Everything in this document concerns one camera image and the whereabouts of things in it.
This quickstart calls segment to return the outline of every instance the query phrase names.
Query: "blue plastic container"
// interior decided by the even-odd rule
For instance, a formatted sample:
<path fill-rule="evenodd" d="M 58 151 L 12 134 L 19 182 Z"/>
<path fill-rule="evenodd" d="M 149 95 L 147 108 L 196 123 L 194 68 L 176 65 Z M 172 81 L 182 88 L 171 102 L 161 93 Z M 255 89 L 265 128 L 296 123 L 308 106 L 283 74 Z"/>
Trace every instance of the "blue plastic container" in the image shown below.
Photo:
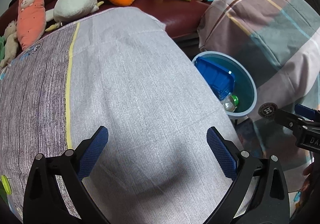
<path fill-rule="evenodd" d="M 220 101 L 233 92 L 235 76 L 230 70 L 201 56 L 196 59 L 195 66 Z"/>
<path fill-rule="evenodd" d="M 248 71 L 232 57 L 219 52 L 202 52 L 192 60 L 193 64 L 198 57 L 217 63 L 234 74 L 236 82 L 232 94 L 238 97 L 239 104 L 235 112 L 226 111 L 229 118 L 239 119 L 249 114 L 257 103 L 257 89 Z"/>

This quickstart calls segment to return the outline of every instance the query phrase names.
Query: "round black logo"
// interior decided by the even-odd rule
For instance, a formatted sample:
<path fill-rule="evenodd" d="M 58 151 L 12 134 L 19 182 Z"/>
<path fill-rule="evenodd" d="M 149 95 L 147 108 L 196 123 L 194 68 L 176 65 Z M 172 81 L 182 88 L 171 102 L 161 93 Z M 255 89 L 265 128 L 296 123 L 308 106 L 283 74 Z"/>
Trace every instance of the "round black logo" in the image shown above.
<path fill-rule="evenodd" d="M 259 108 L 259 115 L 265 119 L 270 119 L 274 116 L 278 106 L 274 103 L 265 103 Z"/>

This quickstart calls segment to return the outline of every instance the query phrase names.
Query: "blue plastic tray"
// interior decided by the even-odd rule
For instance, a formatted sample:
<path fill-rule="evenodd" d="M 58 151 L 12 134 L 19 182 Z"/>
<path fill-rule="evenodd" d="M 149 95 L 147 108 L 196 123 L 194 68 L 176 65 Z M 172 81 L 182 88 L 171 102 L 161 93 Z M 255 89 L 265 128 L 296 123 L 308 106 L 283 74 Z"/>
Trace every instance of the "blue plastic tray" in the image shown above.
<path fill-rule="evenodd" d="M 233 92 L 235 76 L 231 71 L 200 56 L 196 59 L 195 66 L 220 101 Z"/>

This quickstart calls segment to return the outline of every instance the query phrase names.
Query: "gray fabric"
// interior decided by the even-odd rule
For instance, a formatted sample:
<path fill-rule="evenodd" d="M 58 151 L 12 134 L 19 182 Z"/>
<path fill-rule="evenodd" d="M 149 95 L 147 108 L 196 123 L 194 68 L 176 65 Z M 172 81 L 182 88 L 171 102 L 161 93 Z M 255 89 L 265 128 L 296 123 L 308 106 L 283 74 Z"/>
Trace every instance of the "gray fabric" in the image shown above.
<path fill-rule="evenodd" d="M 80 23 L 72 64 L 72 146 L 109 130 L 84 180 L 100 210 L 116 224 L 203 223 L 231 184 L 206 131 L 240 144 L 190 60 L 140 10 L 117 8 Z"/>
<path fill-rule="evenodd" d="M 2 73 L 0 175 L 9 178 L 14 211 L 22 212 L 35 155 L 57 156 L 66 150 L 64 90 L 74 29 L 71 26 L 38 41 Z"/>

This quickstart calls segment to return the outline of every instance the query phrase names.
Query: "pink plush pillow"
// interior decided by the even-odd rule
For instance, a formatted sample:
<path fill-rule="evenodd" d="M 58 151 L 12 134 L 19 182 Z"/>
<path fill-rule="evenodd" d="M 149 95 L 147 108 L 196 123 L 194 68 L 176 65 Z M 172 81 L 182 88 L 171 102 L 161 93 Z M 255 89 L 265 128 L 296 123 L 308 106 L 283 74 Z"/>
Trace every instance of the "pink plush pillow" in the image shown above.
<path fill-rule="evenodd" d="M 44 0 L 19 0 L 17 36 L 23 51 L 40 39 L 45 26 Z"/>

